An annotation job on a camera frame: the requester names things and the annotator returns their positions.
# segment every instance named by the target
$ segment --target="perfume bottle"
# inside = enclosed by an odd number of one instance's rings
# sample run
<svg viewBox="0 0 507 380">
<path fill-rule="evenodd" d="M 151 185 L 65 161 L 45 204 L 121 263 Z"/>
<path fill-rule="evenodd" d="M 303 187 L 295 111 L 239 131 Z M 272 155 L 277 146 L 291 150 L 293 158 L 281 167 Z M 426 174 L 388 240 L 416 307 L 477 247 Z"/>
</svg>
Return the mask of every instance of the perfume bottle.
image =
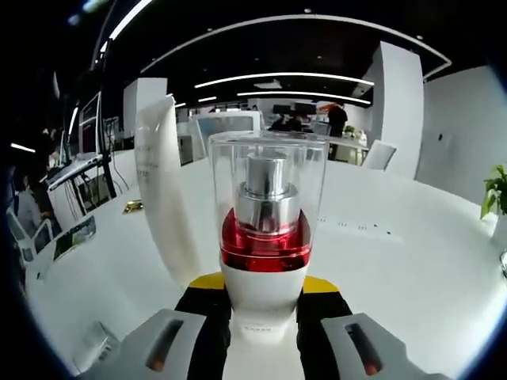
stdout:
<svg viewBox="0 0 507 380">
<path fill-rule="evenodd" d="M 313 135 L 210 137 L 220 266 L 243 332 L 283 336 L 311 258 L 327 151 Z"/>
</svg>

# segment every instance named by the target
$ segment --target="white chair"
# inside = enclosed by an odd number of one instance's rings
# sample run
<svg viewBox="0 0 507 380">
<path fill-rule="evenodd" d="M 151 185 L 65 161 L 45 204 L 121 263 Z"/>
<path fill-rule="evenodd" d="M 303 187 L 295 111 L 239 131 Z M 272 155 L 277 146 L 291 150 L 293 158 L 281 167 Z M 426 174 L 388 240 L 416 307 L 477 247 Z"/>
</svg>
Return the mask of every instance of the white chair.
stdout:
<svg viewBox="0 0 507 380">
<path fill-rule="evenodd" d="M 24 268 L 26 268 L 42 248 L 53 239 L 53 231 L 49 219 L 45 219 L 42 224 L 40 224 L 33 237 L 30 237 L 26 233 L 11 208 L 7 209 L 7 224 L 21 252 L 21 264 Z"/>
<path fill-rule="evenodd" d="M 187 123 L 192 136 L 193 161 L 208 156 L 208 138 L 215 133 L 226 131 L 260 131 L 259 111 L 212 112 L 195 115 Z"/>
<path fill-rule="evenodd" d="M 385 170 L 395 152 L 396 148 L 394 146 L 380 140 L 375 140 L 362 166 L 369 169 Z"/>
</svg>

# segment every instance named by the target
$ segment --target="silver perfume cap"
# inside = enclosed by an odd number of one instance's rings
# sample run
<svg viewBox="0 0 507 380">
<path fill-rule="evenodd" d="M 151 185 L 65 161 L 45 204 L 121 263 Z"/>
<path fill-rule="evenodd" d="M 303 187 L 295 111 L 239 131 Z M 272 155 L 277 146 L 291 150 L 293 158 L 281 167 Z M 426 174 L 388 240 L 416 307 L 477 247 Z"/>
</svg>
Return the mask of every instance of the silver perfume cap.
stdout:
<svg viewBox="0 0 507 380">
<path fill-rule="evenodd" d="M 282 153 L 250 154 L 246 181 L 236 194 L 234 212 L 240 226 L 259 234 L 285 234 L 299 218 L 297 188 L 290 182 L 292 162 Z"/>
</svg>

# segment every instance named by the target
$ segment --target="red perfume liquid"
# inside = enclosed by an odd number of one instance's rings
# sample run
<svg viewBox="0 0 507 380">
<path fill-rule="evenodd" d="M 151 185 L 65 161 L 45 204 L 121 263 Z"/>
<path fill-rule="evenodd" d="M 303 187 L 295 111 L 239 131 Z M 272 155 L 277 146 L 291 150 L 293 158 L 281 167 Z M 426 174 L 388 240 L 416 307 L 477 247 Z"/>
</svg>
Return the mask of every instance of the red perfume liquid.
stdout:
<svg viewBox="0 0 507 380">
<path fill-rule="evenodd" d="M 248 272 L 287 272 L 300 269 L 310 259 L 310 226 L 301 211 L 286 234 L 256 234 L 238 224 L 234 209 L 222 227 L 222 259 L 231 268 Z"/>
</svg>

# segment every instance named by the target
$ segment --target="clear plastic cover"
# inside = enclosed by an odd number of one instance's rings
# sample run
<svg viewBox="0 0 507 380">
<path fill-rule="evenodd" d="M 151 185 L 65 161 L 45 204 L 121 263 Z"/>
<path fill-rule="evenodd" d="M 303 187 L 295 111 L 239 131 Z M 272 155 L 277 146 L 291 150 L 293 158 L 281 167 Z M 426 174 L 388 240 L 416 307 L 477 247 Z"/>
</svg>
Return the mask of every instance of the clear plastic cover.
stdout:
<svg viewBox="0 0 507 380">
<path fill-rule="evenodd" d="M 235 131 L 210 137 L 224 262 L 231 255 L 249 257 L 250 266 L 232 266 L 259 272 L 302 265 L 273 260 L 283 257 L 306 255 L 307 264 L 328 149 L 327 140 L 305 134 Z"/>
</svg>

